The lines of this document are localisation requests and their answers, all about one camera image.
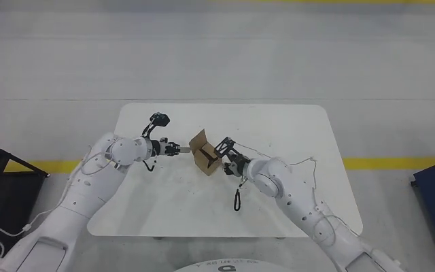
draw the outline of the white cable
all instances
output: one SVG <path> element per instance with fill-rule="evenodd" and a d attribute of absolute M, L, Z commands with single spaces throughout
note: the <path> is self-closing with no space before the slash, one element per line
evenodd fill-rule
<path fill-rule="evenodd" d="M 11 233 L 9 233 L 9 232 L 7 232 L 7 231 L 1 229 L 1 228 L 0 228 L 0 232 L 4 233 L 4 234 L 6 234 L 7 236 L 10 236 L 10 237 L 17 237 L 17 236 L 23 234 L 24 232 L 29 231 L 29 230 L 32 228 L 32 225 L 35 223 L 36 219 L 38 219 L 40 216 L 42 216 L 42 215 L 44 215 L 44 214 L 48 214 L 48 213 L 54 211 L 57 207 L 60 206 L 60 204 L 63 202 L 63 200 L 64 200 L 65 197 L 67 196 L 67 193 L 68 193 L 69 187 L 72 185 L 73 180 L 74 180 L 74 177 L 75 177 L 75 175 L 77 174 L 78 171 L 81 171 L 84 175 L 92 175 L 92 174 L 98 173 L 99 171 L 101 171 L 101 170 L 103 170 L 104 168 L 106 168 L 106 167 L 110 164 L 110 162 L 112 161 L 112 159 L 111 159 L 111 160 L 110 160 L 110 161 L 109 161 L 109 162 L 108 162 L 104 167 L 100 168 L 99 170 L 97 170 L 97 171 L 95 171 L 95 172 L 92 172 L 92 173 L 84 173 L 84 172 L 83 172 L 83 167 L 84 167 L 84 165 L 85 165 L 86 163 L 88 163 L 91 159 L 95 158 L 96 156 L 98 156 L 98 155 L 100 155 L 100 154 L 108 154 L 107 152 L 99 152 L 99 153 L 96 153 L 95 155 L 91 156 L 90 158 L 88 158 L 88 157 L 89 157 L 89 154 L 90 154 L 91 151 L 92 151 L 92 146 L 89 146 L 89 148 L 90 148 L 90 149 L 89 149 L 89 152 L 86 153 L 85 158 L 84 158 L 83 160 L 80 161 L 80 166 L 79 166 L 79 167 L 78 167 L 78 168 L 77 168 L 77 169 L 76 169 L 76 170 L 75 170 L 75 171 L 70 175 L 70 177 L 69 177 L 69 179 L 68 179 L 68 182 L 65 184 L 65 187 L 64 187 L 64 189 L 63 189 L 62 195 L 60 196 L 60 199 L 59 199 L 58 203 L 57 203 L 57 204 L 56 204 L 52 209 L 49 209 L 49 210 L 47 210 L 47 211 L 43 211 L 43 212 L 37 214 L 37 215 L 33 218 L 33 220 L 32 220 L 30 223 L 28 223 L 28 224 L 26 224 L 24 227 L 22 227 L 22 230 L 21 230 L 19 233 L 11 234 Z"/>
<path fill-rule="evenodd" d="M 266 155 L 265 153 L 261 153 L 260 151 L 254 149 L 254 148 L 250 148 L 250 147 L 248 147 L 248 146 L 244 146 L 244 145 L 239 144 L 239 143 L 236 143 L 236 144 L 239 145 L 239 146 L 241 146 L 241 147 L 243 147 L 243 148 L 247 148 L 247 149 L 249 149 L 249 150 L 252 150 L 252 151 L 256 152 L 257 154 L 259 154 L 260 156 L 266 156 L 266 157 L 268 157 L 268 158 L 272 158 L 271 156 Z M 317 190 L 317 179 L 315 178 L 315 171 L 316 171 L 316 169 L 317 169 L 317 160 L 316 160 L 314 157 L 311 156 L 311 157 L 309 157 L 309 158 L 306 158 L 306 159 L 300 161 L 299 163 L 290 163 L 289 165 L 291 165 L 291 166 L 299 165 L 299 164 L 304 163 L 304 162 L 306 162 L 306 161 L 308 161 L 308 160 L 314 162 L 314 169 L 313 169 L 313 179 L 314 179 L 313 201 L 314 201 L 314 204 L 315 204 L 316 207 L 317 207 L 318 204 L 317 204 L 317 199 L 316 199 L 316 197 L 315 197 L 315 191 Z M 334 243 L 335 243 L 335 241 L 336 241 L 336 233 L 335 233 L 335 229 L 334 229 L 334 227 L 333 227 L 331 221 L 328 220 L 329 217 L 333 217 L 333 218 L 336 218 L 336 219 L 340 220 L 340 222 L 343 223 L 343 224 L 345 225 L 345 227 L 346 227 L 350 232 L 352 232 L 356 237 L 360 238 L 360 235 L 357 234 L 357 233 L 356 233 L 356 232 L 355 232 L 355 231 L 354 231 L 354 230 L 353 230 L 353 229 L 352 229 L 348 224 L 346 224 L 346 222 L 345 222 L 343 219 L 341 219 L 340 217 L 338 217 L 338 216 L 336 216 L 336 215 L 334 215 L 334 214 L 326 215 L 326 214 L 324 214 L 322 211 L 321 211 L 320 213 L 323 215 L 323 217 L 322 217 L 322 218 L 321 218 L 321 219 L 320 219 L 320 220 L 319 220 L 319 221 L 314 225 L 314 227 L 313 227 L 313 232 L 312 232 L 312 233 L 313 233 L 313 236 L 314 236 L 314 228 L 317 226 L 317 224 L 318 224 L 320 221 L 322 221 L 323 219 L 326 219 L 326 221 L 328 221 L 329 225 L 330 225 L 331 228 L 332 228 L 332 232 L 334 233 L 334 242 L 331 244 L 331 245 L 334 245 Z"/>
<path fill-rule="evenodd" d="M 5 254 L 5 246 L 0 242 L 0 258 L 3 258 L 3 254 Z"/>
<path fill-rule="evenodd" d="M 250 148 L 250 147 L 248 147 L 248 146 L 244 146 L 243 144 L 239 144 L 239 143 L 235 143 L 235 144 L 237 144 L 238 146 L 241 146 L 242 148 L 247 148 L 247 149 L 250 149 L 250 150 L 252 150 L 252 151 L 255 151 L 255 152 L 257 152 L 257 154 L 259 154 L 260 156 L 266 156 L 266 157 L 268 157 L 268 158 L 272 158 L 271 156 L 266 155 L 265 153 L 261 153 L 261 152 L 258 151 L 257 149 L 253 149 L 253 148 Z"/>

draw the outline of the gray floor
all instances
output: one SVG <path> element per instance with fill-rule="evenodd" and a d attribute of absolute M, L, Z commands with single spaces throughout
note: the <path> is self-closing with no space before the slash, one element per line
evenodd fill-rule
<path fill-rule="evenodd" d="M 434 240 L 414 189 L 417 170 L 348 171 L 364 224 L 363 238 L 397 258 L 409 271 L 435 271 Z M 66 175 L 53 175 L 35 212 L 56 203 Z M 335 271 L 323 252 L 306 239 L 211 239 L 92 237 L 79 243 L 74 271 L 173 271 L 216 258 L 254 258 L 297 271 Z"/>

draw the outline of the box flap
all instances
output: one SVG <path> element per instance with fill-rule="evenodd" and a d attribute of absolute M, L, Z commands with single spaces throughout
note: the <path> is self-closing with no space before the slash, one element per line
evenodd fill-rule
<path fill-rule="evenodd" d="M 189 142 L 189 146 L 192 151 L 192 154 L 195 154 L 196 151 L 202 148 L 206 143 L 207 143 L 207 136 L 205 136 L 205 129 L 203 129 Z"/>

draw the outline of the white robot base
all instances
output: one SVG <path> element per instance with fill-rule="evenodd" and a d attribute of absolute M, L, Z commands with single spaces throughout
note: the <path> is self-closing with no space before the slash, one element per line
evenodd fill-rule
<path fill-rule="evenodd" d="M 294 272 L 269 262 L 249 259 L 220 259 L 199 262 L 176 272 Z"/>

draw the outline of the concrete floor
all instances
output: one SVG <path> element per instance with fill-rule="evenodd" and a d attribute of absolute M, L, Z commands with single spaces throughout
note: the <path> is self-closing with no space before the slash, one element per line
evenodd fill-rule
<path fill-rule="evenodd" d="M 200 0 L 0 1 L 0 147 L 77 160 L 131 101 L 323 106 L 343 157 L 433 156 L 435 8 Z M 412 173 L 348 171 L 363 238 L 435 271 Z M 52 207 L 66 175 L 44 184 Z M 172 271 L 223 257 L 334 267 L 308 239 L 91 237 L 75 271 Z"/>
<path fill-rule="evenodd" d="M 408 271 L 435 271 L 435 244 L 414 189 L 417 170 L 348 171 L 362 217 L 362 237 Z M 67 175 L 46 180 L 34 212 L 55 205 Z M 253 258 L 299 271 L 333 272 L 334 267 L 309 238 L 212 239 L 93 237 L 82 233 L 74 271 L 173 271 L 217 258 Z"/>

